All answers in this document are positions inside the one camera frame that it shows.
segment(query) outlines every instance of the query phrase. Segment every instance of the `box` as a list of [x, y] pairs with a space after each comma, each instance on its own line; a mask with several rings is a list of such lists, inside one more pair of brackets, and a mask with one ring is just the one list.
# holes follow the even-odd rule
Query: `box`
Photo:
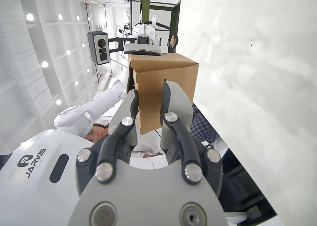
[[138, 91], [140, 134], [161, 127], [159, 120], [164, 79], [177, 82], [193, 102], [198, 63], [177, 53], [161, 56], [129, 54], [128, 66], [127, 92], [134, 88]]

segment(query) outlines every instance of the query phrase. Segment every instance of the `white ceiling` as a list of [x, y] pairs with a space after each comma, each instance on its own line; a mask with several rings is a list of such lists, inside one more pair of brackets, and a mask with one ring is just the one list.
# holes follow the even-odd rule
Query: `white ceiling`
[[[27, 13], [34, 21], [26, 21]], [[79, 0], [1, 0], [1, 154], [53, 128], [55, 115], [63, 109], [93, 97], [98, 69], [91, 61], [88, 31], [86, 5]], [[47, 68], [41, 68], [43, 61]]]

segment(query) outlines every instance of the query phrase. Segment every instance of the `table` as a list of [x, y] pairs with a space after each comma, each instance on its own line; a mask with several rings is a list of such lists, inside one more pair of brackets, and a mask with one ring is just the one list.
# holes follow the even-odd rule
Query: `table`
[[194, 102], [283, 223], [316, 225], [316, 0], [182, 0]]

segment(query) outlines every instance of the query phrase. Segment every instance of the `plaid shirt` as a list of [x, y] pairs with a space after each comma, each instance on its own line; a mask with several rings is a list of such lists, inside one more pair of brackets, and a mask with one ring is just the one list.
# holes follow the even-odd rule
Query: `plaid shirt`
[[193, 119], [190, 124], [190, 134], [201, 142], [213, 143], [216, 140], [217, 132], [207, 121], [205, 116], [193, 103]]

